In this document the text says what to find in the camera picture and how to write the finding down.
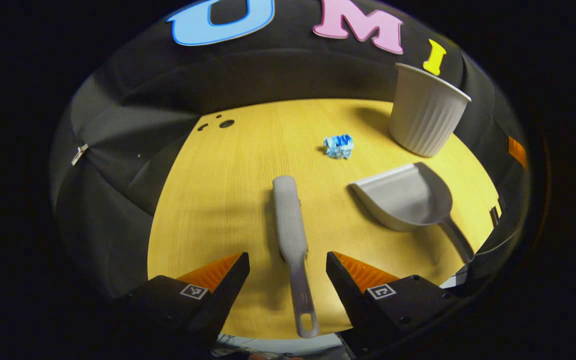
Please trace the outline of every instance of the ribbed paper cup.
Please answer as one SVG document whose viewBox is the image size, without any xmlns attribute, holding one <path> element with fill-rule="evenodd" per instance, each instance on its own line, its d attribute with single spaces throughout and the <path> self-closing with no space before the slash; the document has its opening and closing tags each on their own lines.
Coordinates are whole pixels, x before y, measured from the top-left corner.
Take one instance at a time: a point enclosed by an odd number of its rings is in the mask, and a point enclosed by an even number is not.
<svg viewBox="0 0 576 360">
<path fill-rule="evenodd" d="M 431 73 L 407 64 L 396 66 L 388 131 L 410 152 L 434 157 L 454 132 L 471 98 Z"/>
</svg>

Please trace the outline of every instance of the zipper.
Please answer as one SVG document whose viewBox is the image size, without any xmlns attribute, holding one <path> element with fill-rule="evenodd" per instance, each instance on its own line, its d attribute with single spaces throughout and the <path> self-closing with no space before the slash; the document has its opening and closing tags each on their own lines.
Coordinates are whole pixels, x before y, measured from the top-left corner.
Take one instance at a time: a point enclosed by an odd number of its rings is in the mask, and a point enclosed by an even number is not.
<svg viewBox="0 0 576 360">
<path fill-rule="evenodd" d="M 77 164 L 77 162 L 80 160 L 80 157 L 82 157 L 82 155 L 84 155 L 84 153 L 86 152 L 86 150 L 88 150 L 89 148 L 89 144 L 85 143 L 83 146 L 78 146 L 77 147 L 77 153 L 75 154 L 75 157 L 72 158 L 72 161 L 70 162 L 72 164 L 72 166 L 75 166 L 75 164 Z"/>
</svg>

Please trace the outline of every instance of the crumpled paper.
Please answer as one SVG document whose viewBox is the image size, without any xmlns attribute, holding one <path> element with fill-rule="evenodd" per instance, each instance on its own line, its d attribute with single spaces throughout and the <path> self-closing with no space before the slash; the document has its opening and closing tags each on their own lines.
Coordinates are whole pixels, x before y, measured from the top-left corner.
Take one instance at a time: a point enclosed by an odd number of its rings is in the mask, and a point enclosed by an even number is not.
<svg viewBox="0 0 576 360">
<path fill-rule="evenodd" d="M 327 147 L 326 155 L 334 159 L 348 159 L 355 147 L 353 138 L 349 134 L 325 137 L 324 145 Z"/>
</svg>

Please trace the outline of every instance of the letter m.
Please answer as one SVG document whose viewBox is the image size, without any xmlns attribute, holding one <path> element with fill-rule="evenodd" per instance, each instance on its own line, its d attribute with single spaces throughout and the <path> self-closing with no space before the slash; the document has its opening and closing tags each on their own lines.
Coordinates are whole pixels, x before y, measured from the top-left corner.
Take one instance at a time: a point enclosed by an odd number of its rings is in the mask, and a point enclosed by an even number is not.
<svg viewBox="0 0 576 360">
<path fill-rule="evenodd" d="M 394 54 L 403 54 L 400 27 L 403 22 L 382 10 L 374 10 L 366 16 L 362 10 L 350 0 L 321 0 L 321 23 L 312 28 L 321 37 L 346 39 L 348 32 L 344 30 L 343 19 L 348 24 L 354 37 L 362 43 L 372 37 L 372 43 L 380 49 Z"/>
</svg>

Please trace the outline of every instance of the wooden table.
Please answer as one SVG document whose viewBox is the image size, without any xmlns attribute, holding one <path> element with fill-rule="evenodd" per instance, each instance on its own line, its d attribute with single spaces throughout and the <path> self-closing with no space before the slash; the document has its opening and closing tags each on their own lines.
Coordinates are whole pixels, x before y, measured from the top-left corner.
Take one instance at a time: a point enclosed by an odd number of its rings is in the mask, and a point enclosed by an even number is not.
<svg viewBox="0 0 576 360">
<path fill-rule="evenodd" d="M 462 266 L 439 229 L 395 232 L 380 225 L 348 186 L 405 164 L 425 162 L 450 187 L 452 217 L 474 251 L 493 229 L 498 194 L 473 153 L 452 135 L 430 159 L 404 150 L 387 131 L 393 103 L 356 99 L 271 102 L 202 116 L 164 185 L 150 233 L 148 277 L 176 278 L 247 251 L 250 274 L 222 332 L 297 338 L 288 266 L 279 255 L 272 180 L 290 175 L 301 199 L 306 268 L 321 334 L 351 327 L 326 271 L 338 251 L 394 276 L 439 285 Z M 220 128 L 222 121 L 234 120 Z M 325 155 L 324 137 L 350 134 L 349 159 Z"/>
</svg>

